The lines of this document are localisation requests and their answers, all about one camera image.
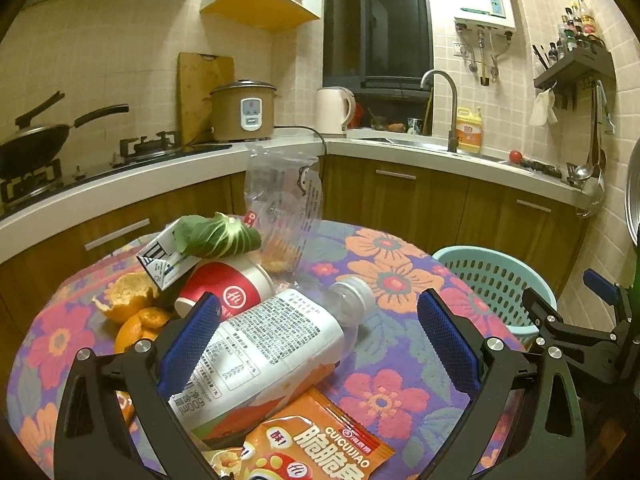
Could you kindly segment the light blue plastic basket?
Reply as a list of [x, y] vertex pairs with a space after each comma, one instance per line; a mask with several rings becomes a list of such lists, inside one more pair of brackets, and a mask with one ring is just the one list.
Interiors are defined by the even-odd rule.
[[538, 330], [522, 305], [524, 290], [535, 289], [552, 311], [556, 310], [556, 299], [547, 282], [526, 263], [503, 252], [456, 245], [439, 249], [433, 258], [465, 282], [526, 346], [535, 340]]

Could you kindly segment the brown rice cooker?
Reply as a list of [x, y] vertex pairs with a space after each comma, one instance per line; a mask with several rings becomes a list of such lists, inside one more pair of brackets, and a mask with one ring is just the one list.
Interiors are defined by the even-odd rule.
[[210, 128], [216, 142], [270, 139], [277, 88], [265, 81], [239, 79], [210, 92]]

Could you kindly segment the white milk carton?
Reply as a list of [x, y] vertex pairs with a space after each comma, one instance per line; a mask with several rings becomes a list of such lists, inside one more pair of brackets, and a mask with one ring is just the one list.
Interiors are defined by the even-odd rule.
[[168, 224], [137, 252], [137, 259], [143, 270], [159, 290], [168, 289], [200, 262], [200, 258], [183, 255], [178, 251], [175, 241], [177, 226], [178, 220]]

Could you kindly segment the dark window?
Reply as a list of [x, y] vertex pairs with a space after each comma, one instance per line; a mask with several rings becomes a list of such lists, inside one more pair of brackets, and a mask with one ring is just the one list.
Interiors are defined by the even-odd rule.
[[324, 0], [323, 84], [391, 96], [433, 67], [428, 0]]

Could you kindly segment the white electric kettle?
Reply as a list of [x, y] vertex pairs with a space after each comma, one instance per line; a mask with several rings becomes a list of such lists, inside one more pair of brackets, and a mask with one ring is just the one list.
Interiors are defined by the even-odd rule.
[[344, 87], [317, 90], [314, 128], [325, 136], [342, 136], [355, 116], [354, 94]]

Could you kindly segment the black frying pan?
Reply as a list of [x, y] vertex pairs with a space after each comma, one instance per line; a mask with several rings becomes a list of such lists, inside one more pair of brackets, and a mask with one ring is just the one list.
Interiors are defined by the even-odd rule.
[[32, 125], [32, 120], [36, 116], [64, 98], [65, 94], [57, 91], [49, 99], [15, 119], [17, 130], [1, 142], [1, 179], [3, 181], [24, 177], [26, 174], [32, 174], [35, 170], [48, 166], [62, 150], [70, 130], [78, 129], [100, 118], [129, 112], [128, 104], [115, 104], [81, 115], [70, 125]]

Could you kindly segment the floral tablecloth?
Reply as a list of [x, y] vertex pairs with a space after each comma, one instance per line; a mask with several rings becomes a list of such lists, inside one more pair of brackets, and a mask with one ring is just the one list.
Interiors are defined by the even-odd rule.
[[[120, 245], [59, 280], [16, 352], [4, 393], [6, 418], [45, 472], [53, 469], [55, 423], [70, 362], [85, 346], [99, 354], [112, 352], [117, 328], [96, 306], [114, 281], [137, 270], [139, 247], [138, 242]], [[378, 310], [322, 391], [393, 449], [378, 478], [416, 478], [469, 402], [454, 388], [416, 318], [420, 292], [434, 288], [482, 334], [510, 347], [518, 341], [460, 278], [397, 236], [323, 221], [304, 260], [317, 282], [331, 285], [355, 275], [371, 287]]]

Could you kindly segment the clear plastic bag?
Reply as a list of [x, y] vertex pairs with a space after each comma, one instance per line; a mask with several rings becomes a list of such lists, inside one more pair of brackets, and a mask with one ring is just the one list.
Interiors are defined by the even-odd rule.
[[250, 151], [245, 183], [245, 221], [262, 238], [257, 261], [270, 274], [293, 274], [319, 227], [320, 160], [258, 146]]

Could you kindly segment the green leafy vegetable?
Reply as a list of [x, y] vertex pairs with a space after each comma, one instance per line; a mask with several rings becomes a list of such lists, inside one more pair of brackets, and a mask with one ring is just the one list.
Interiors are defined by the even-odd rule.
[[196, 214], [181, 217], [174, 239], [180, 254], [201, 259], [243, 255], [262, 247], [262, 237], [256, 229], [222, 212], [216, 212], [213, 218]]

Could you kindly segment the gas stove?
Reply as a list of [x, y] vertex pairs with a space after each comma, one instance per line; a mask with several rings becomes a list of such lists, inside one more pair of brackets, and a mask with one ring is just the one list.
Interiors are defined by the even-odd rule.
[[179, 131], [161, 131], [155, 136], [120, 139], [111, 154], [96, 159], [63, 162], [56, 155], [50, 162], [35, 162], [29, 170], [9, 169], [1, 164], [1, 211], [13, 212], [45, 197], [93, 180], [99, 180], [134, 167], [184, 156], [211, 153], [231, 148], [230, 143], [215, 141], [181, 144]]

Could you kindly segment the perforated steel steamer tray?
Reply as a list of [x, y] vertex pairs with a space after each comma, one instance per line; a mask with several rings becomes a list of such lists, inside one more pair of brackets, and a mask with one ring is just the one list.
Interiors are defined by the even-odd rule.
[[627, 168], [625, 188], [625, 221], [634, 247], [638, 247], [640, 219], [640, 140], [634, 144]]

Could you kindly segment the yellow dish soap bottle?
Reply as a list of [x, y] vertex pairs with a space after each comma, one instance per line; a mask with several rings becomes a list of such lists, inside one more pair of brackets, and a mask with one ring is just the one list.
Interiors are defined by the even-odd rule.
[[480, 107], [470, 110], [457, 108], [456, 133], [458, 149], [477, 154], [483, 144], [483, 117]]

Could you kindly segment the orange snack bag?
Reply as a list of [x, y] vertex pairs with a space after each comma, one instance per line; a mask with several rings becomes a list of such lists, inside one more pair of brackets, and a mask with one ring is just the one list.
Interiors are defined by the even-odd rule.
[[394, 450], [317, 389], [261, 422], [239, 448], [207, 451], [221, 479], [359, 480]]

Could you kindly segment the red white paper cup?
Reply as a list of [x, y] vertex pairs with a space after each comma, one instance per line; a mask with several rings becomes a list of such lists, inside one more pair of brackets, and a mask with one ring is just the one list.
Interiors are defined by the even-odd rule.
[[218, 298], [224, 320], [257, 306], [276, 293], [270, 275], [248, 255], [201, 260], [175, 301], [178, 315], [184, 318], [206, 292]]

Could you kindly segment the orange peel piece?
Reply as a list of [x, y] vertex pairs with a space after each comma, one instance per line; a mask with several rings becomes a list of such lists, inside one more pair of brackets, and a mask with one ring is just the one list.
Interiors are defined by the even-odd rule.
[[140, 310], [152, 306], [158, 288], [144, 271], [129, 272], [107, 286], [103, 301], [93, 297], [96, 308], [109, 320], [122, 325]]

